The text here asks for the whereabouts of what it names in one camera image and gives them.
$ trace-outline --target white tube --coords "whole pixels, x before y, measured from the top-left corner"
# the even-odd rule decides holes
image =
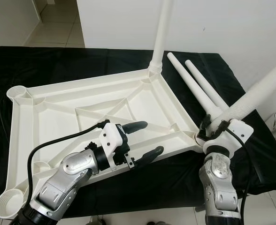
[[[148,67],[148,70],[152,74],[158,74],[162,71],[162,58],[164,53],[164,45],[165,45],[167,32],[169,29],[169,21],[171,17],[173,3],[174,3],[174,0],[164,0],[162,4],[157,36],[156,36],[155,46],[153,49],[153,57]]]
[[[224,102],[222,97],[220,97],[220,95],[215,91],[211,84],[209,84],[209,82],[204,78],[200,71],[194,66],[194,64],[190,60],[186,60],[185,65],[188,67],[201,88],[214,102],[214,104],[223,111],[227,110],[229,106]]]
[[[208,133],[215,131],[222,120],[241,120],[260,105],[268,96],[276,90],[276,67],[270,71],[261,81],[256,83],[229,109],[216,118],[208,127]]]
[[[206,113],[211,115],[211,120],[214,120],[216,117],[218,117],[222,113],[222,110],[212,102],[203,89],[195,82],[187,70],[176,59],[173,53],[169,52],[167,57],[169,58],[172,65],[176,68],[182,79],[185,81],[191,92],[194,94],[196,99],[199,101],[201,106],[204,108]]]

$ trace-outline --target table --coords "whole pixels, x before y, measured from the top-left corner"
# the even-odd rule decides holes
[[[173,53],[183,65],[190,59],[228,105],[244,94],[219,54]],[[162,75],[199,126],[205,111],[166,55],[167,52],[163,57]],[[0,194],[7,179],[12,103],[6,91],[10,87],[33,87],[144,69],[151,56],[152,51],[148,50],[0,47]],[[244,122],[254,128],[246,145],[257,165],[251,173],[249,193],[256,195],[276,189],[276,141],[256,111]],[[204,157],[204,154],[188,151],[83,187],[65,217],[199,206],[204,202],[198,176]],[[235,153],[231,170],[234,188],[240,193],[248,177],[248,161],[243,149]]]

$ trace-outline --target cable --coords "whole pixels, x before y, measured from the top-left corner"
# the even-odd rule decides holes
[[[46,142],[46,143],[43,143],[39,146],[37,146],[36,148],[33,149],[33,151],[31,151],[31,153],[29,154],[29,158],[27,160],[27,175],[28,175],[28,180],[29,180],[29,195],[27,197],[27,200],[26,200],[26,203],[24,205],[24,207],[28,206],[31,202],[31,197],[32,197],[32,194],[33,194],[33,178],[32,178],[32,173],[31,173],[31,161],[33,159],[33,156],[34,154],[41,148],[43,147],[46,147],[48,145],[51,145],[51,144],[55,144],[55,143],[58,143],[58,142],[62,142],[62,141],[65,141],[67,139],[70,139],[70,138],[74,138],[74,137],[78,137],[80,135],[84,135],[92,130],[94,130],[95,128],[103,128],[105,126],[106,123],[110,122],[109,120],[105,120],[101,123],[98,123],[86,130],[83,130],[81,132],[78,132],[76,134],[72,134],[72,135],[68,135],[68,136],[65,136],[65,137],[61,137],[61,138],[58,138],[58,139],[55,139],[55,140],[52,140],[52,141],[49,141],[49,142]]]
[[[241,223],[242,223],[242,225],[244,225],[245,201],[246,201],[247,193],[248,193],[250,185],[251,185],[251,173],[252,173],[252,169],[253,169],[253,167],[252,167],[252,161],[251,161],[251,157],[250,157],[249,151],[248,151],[246,145],[243,143],[243,141],[236,134],[234,134],[232,131],[230,131],[228,128],[226,129],[226,131],[230,135],[232,135],[241,144],[241,146],[246,151],[246,155],[247,155],[247,158],[248,158],[248,161],[249,161],[249,176],[248,176],[248,179],[247,179],[247,184],[246,184],[245,191],[243,193],[241,207],[240,207]]]

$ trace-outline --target tiled floor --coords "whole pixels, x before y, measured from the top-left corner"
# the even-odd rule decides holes
[[[205,211],[195,212],[194,208],[173,208],[147,210],[104,215],[107,225],[146,225],[149,221],[165,221],[171,225],[205,225]],[[85,225],[90,217],[62,219],[58,225]],[[9,220],[0,219],[0,225]],[[245,225],[276,225],[276,191],[251,195],[245,204]]]
[[[57,0],[41,12],[42,24],[37,28],[29,47],[84,48],[76,0]]]

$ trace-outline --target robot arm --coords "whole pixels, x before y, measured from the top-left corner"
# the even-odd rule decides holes
[[[206,224],[240,225],[241,215],[238,197],[232,185],[230,159],[253,133],[253,128],[240,120],[222,122],[215,135],[203,145],[207,155],[199,177],[204,188]]]
[[[63,217],[65,211],[92,175],[101,170],[127,163],[130,169],[152,162],[163,152],[163,147],[144,154],[135,161],[130,157],[126,134],[136,132],[147,126],[144,121],[121,126],[104,122],[99,135],[101,146],[90,143],[82,152],[67,155],[60,163],[58,171],[50,177],[28,205],[18,212],[12,225],[54,225]]]

